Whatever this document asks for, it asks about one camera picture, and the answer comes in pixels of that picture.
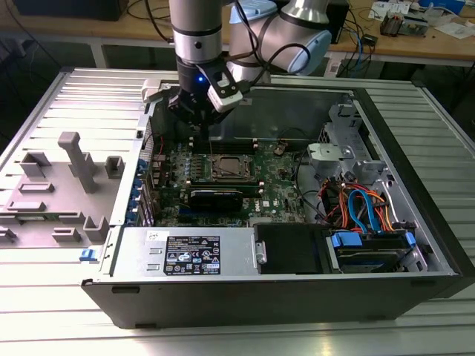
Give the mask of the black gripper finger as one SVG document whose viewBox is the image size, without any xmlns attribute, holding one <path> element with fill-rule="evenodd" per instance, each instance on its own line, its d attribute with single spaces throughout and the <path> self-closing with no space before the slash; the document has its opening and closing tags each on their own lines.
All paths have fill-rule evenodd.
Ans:
<svg viewBox="0 0 475 356">
<path fill-rule="evenodd" d="M 168 110 L 185 124 L 190 135 L 208 139 L 207 104 L 201 95 L 179 92 L 168 101 Z"/>
<path fill-rule="evenodd" d="M 231 112 L 232 109 L 222 113 L 212 110 L 206 114 L 206 139 L 209 139 L 212 127 L 220 124 Z"/>
</svg>

